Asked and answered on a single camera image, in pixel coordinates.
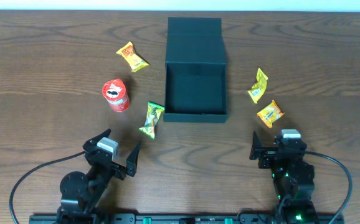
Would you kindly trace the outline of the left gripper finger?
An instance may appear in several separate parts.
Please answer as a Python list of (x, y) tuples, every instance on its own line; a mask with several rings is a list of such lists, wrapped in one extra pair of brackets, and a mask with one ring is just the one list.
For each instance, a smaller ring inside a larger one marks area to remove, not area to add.
[(134, 177), (137, 171), (138, 156), (140, 153), (141, 142), (139, 142), (126, 159), (126, 174)]
[(83, 149), (95, 149), (97, 147), (97, 143), (102, 140), (103, 138), (107, 138), (111, 133), (111, 129), (107, 129), (101, 134), (85, 141), (83, 144)]

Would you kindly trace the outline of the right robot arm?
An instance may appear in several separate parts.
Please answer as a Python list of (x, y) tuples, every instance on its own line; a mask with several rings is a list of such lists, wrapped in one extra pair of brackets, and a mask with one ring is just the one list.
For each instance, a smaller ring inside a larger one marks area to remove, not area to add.
[(303, 160), (307, 145), (295, 129), (284, 129), (275, 136), (273, 146), (263, 146), (253, 132), (250, 160), (260, 169), (270, 169), (279, 200), (265, 223), (318, 223), (311, 201), (315, 189), (315, 168)]

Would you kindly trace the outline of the yellow orange snack packet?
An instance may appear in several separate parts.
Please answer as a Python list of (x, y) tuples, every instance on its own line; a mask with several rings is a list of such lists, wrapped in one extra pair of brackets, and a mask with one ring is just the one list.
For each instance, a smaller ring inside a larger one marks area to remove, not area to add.
[(116, 54), (121, 55), (126, 60), (132, 72), (137, 72), (149, 66), (149, 63), (136, 53), (132, 42), (128, 42), (124, 47), (119, 49)]

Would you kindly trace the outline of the orange yellow biscuit packet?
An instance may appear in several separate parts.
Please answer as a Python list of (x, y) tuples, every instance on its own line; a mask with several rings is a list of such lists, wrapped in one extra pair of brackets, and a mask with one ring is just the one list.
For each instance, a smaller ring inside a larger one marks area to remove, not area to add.
[(282, 111), (282, 109), (277, 105), (277, 102), (272, 100), (268, 106), (264, 107), (264, 109), (257, 113), (257, 116), (268, 128), (272, 128), (273, 123), (280, 119), (284, 114), (285, 113)]

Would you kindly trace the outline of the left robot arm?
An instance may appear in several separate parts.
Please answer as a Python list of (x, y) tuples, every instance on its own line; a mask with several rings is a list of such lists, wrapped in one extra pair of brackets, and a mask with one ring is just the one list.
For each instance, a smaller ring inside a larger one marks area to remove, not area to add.
[(57, 223), (108, 223), (110, 218), (95, 207), (112, 178), (135, 176), (141, 144), (138, 143), (123, 166), (115, 162), (118, 143), (109, 138), (110, 129), (85, 141), (83, 150), (90, 170), (71, 172), (60, 183), (62, 197)]

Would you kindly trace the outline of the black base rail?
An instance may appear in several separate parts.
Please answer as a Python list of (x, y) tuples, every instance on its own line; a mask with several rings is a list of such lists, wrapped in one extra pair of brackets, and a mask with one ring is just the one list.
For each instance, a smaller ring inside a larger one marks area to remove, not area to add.
[(29, 224), (85, 223), (85, 224), (259, 224), (271, 223), (266, 214), (243, 213), (241, 215), (135, 215), (116, 213), (113, 215), (69, 217), (62, 215), (32, 215)]

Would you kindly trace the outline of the green snack packet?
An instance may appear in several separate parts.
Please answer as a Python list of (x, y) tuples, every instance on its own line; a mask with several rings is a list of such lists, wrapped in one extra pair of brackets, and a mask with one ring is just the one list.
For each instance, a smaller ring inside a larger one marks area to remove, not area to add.
[(144, 123), (144, 126), (140, 127), (139, 130), (142, 133), (146, 134), (149, 138), (155, 139), (155, 126), (164, 111), (164, 106), (149, 102), (146, 114), (146, 121)]

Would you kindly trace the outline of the red Pringles can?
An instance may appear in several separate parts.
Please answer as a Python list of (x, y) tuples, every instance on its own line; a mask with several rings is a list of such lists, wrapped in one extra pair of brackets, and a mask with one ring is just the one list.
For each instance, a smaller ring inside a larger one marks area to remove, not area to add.
[(102, 87), (102, 95), (115, 112), (124, 112), (130, 105), (126, 86), (119, 78), (106, 82)]

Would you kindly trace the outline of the dark green open box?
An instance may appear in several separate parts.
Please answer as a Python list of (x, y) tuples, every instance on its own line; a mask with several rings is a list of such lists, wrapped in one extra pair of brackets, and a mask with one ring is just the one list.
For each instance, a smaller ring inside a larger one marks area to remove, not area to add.
[(227, 57), (220, 18), (169, 17), (165, 71), (165, 122), (226, 122)]

